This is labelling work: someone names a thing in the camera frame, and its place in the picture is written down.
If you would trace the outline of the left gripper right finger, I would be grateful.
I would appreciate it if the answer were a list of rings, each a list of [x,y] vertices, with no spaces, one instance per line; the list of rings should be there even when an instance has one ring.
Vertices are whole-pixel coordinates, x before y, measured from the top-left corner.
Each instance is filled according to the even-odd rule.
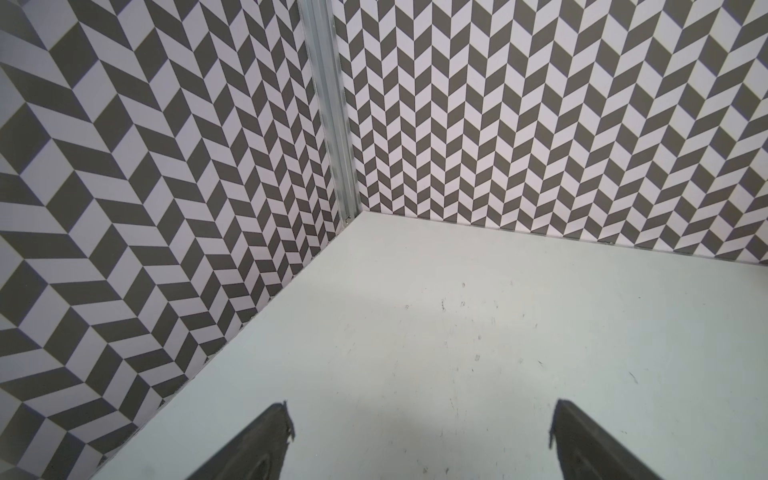
[[[574,402],[559,399],[549,430],[565,480],[661,480]]]

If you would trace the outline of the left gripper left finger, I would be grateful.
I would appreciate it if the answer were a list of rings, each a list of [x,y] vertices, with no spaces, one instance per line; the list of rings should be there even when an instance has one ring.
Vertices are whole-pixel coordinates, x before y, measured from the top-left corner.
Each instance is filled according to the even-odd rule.
[[[287,403],[273,403],[188,480],[277,480],[295,434]]]

